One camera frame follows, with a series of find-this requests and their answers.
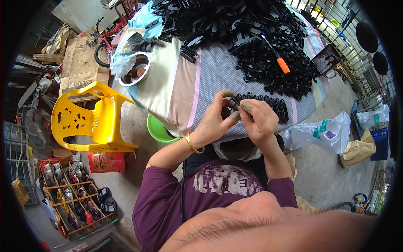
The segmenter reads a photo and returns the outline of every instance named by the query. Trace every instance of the bracelet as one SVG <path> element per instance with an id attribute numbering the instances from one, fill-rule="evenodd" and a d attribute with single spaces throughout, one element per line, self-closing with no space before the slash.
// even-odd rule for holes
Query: bracelet
<path id="1" fill-rule="evenodd" d="M 192 133 L 192 131 L 189 132 L 188 134 L 186 134 L 187 144 L 189 145 L 190 149 L 191 149 L 194 153 L 196 153 L 196 154 L 201 154 L 201 153 L 203 153 L 203 152 L 204 152 L 204 146 L 201 148 L 201 149 L 202 149 L 201 152 L 198 151 L 196 148 L 193 147 L 193 144 L 190 142 L 190 138 L 189 138 L 190 133 Z"/>

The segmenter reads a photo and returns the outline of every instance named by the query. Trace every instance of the smartphone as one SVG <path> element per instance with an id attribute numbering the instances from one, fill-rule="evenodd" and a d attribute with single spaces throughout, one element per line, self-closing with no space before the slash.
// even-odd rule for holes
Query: smartphone
<path id="1" fill-rule="evenodd" d="M 331 69 L 335 68 L 341 61 L 340 54 L 332 44 L 328 44 L 320 51 L 311 62 L 316 66 L 320 76 L 325 75 Z"/>

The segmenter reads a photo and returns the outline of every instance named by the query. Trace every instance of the orange handle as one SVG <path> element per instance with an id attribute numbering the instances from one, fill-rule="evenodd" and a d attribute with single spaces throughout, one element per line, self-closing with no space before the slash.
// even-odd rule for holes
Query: orange handle
<path id="1" fill-rule="evenodd" d="M 278 58 L 277 62 L 280 65 L 281 69 L 283 70 L 284 74 L 290 72 L 290 69 L 288 68 L 287 64 L 284 62 L 282 58 Z"/>

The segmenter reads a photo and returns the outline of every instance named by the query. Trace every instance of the wire basket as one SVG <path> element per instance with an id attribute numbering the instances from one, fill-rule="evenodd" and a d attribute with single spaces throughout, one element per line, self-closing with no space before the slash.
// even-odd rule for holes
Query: wire basket
<path id="1" fill-rule="evenodd" d="M 98 44 L 98 38 L 100 36 L 100 33 L 95 31 L 93 33 L 91 33 L 88 37 L 87 37 L 87 46 L 89 47 L 94 47 Z"/>
<path id="2" fill-rule="evenodd" d="M 28 142 L 27 127 L 8 122 L 4 122 L 3 126 L 3 136 L 5 140 Z"/>
<path id="3" fill-rule="evenodd" d="M 5 143 L 3 151 L 5 152 L 6 168 L 10 171 L 11 180 L 14 181 L 19 178 L 24 185 L 29 194 L 29 200 L 25 205 L 38 204 L 39 200 L 36 196 L 33 171 L 28 158 L 27 127 L 8 122 L 4 122 L 3 125 Z"/>

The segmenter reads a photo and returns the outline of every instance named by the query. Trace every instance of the hand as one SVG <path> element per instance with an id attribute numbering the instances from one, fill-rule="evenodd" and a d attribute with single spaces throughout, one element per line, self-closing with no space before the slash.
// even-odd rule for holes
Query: hand
<path id="1" fill-rule="evenodd" d="M 278 116 L 265 101 L 245 99 L 239 109 L 241 120 L 252 142 L 261 150 L 269 144 L 278 125 Z"/>
<path id="2" fill-rule="evenodd" d="M 224 120 L 221 115 L 223 110 L 228 110 L 226 106 L 229 100 L 224 98 L 233 95 L 235 92 L 231 90 L 221 90 L 216 93 L 213 103 L 206 109 L 199 126 L 189 136 L 196 149 L 220 139 L 239 121 L 239 111 L 235 111 Z"/>

